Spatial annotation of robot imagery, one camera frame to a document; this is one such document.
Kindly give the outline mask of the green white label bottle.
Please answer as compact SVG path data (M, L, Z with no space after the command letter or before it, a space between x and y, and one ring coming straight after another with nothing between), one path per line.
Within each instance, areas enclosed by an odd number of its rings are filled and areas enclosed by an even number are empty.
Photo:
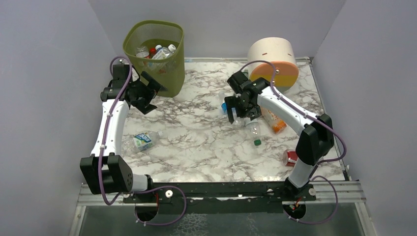
M260 125L259 125L258 120L256 118L255 119L245 118L244 123L245 123L245 129L252 143L255 146L261 145L262 144L261 132L260 132Z

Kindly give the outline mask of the red label bottle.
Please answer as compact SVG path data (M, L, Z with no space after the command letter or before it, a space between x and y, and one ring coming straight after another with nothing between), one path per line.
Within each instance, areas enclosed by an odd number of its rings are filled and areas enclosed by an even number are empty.
M151 48L149 50L149 58L153 58L155 56L155 54L157 53L157 50L155 48Z
M168 61L161 63L157 68L158 74L168 74L172 73L176 68L176 63L174 61Z

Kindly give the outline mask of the blue white label bottle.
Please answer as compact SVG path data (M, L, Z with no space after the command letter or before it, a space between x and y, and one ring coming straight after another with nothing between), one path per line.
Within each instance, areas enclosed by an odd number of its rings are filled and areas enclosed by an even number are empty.
M177 50L176 46L174 44L170 44L168 47L162 47L161 50L159 50L155 56L152 58L152 62L148 63L148 68L150 70L157 70L158 66L161 63L164 62L154 62L155 60L163 60L163 59L167 59L170 56L172 56L174 54L174 52Z

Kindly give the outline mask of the large clear bottle white cap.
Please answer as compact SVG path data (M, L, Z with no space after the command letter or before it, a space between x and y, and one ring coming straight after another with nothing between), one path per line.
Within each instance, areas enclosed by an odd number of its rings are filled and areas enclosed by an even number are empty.
M136 52L135 56L137 58L149 59L150 54L149 54L148 47L146 47L146 46L137 47L135 52Z

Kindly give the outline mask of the dark green label bottle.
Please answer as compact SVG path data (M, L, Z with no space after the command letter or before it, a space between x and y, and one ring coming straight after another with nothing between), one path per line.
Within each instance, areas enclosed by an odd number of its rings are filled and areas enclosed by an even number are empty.
M163 136L162 131L148 131L126 138L122 141L121 153L133 154L149 149L158 144Z

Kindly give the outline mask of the blue label clear bottle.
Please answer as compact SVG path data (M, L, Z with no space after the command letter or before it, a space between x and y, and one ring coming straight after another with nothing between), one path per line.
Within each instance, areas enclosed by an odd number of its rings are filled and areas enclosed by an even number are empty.
M221 90L218 93L218 98L219 98L219 103L220 103L220 112L223 116L226 116L228 118L227 105L224 101L226 96L227 95L225 94L225 91L223 91L223 90ZM243 127L244 126L244 121L243 121L242 118L237 117L235 108L232 108L232 114L233 114L233 118L234 118L234 122L232 123L232 125L235 126L235 127Z

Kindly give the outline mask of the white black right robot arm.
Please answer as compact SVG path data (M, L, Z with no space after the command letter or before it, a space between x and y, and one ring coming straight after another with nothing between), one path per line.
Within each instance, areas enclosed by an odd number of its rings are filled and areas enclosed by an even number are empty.
M270 86L264 78L249 80L243 72L234 73L228 85L235 93L225 97L230 123L235 118L254 120L265 108L282 119L299 136L296 146L298 159L290 175L284 181L282 193L288 197L299 196L307 187L319 160L334 146L330 116L311 113Z

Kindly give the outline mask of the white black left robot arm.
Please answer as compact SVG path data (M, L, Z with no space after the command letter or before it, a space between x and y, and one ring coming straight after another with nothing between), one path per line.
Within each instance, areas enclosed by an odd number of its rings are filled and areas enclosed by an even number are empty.
M112 66L113 78L100 94L102 120L89 157L80 161L80 169L93 194L143 192L152 188L149 175L135 175L122 158L122 134L131 107L142 114L156 109L150 102L161 85L143 71L137 80L127 64Z

